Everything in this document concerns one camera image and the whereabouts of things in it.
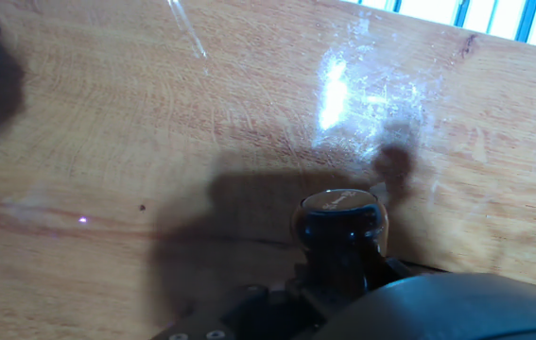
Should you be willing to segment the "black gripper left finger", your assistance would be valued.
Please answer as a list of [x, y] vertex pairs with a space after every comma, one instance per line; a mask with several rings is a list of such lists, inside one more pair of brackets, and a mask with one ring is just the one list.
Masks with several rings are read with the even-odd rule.
[[281, 290], [250, 284], [204, 305], [152, 337], [152, 340], [311, 339], [324, 318], [304, 294], [323, 282], [315, 264], [296, 264]]

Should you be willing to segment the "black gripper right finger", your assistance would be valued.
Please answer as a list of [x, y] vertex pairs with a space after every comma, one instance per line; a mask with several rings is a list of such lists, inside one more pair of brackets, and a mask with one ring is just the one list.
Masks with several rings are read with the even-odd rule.
[[414, 273], [395, 258], [370, 261], [366, 266], [366, 281], [370, 291], [413, 276]]

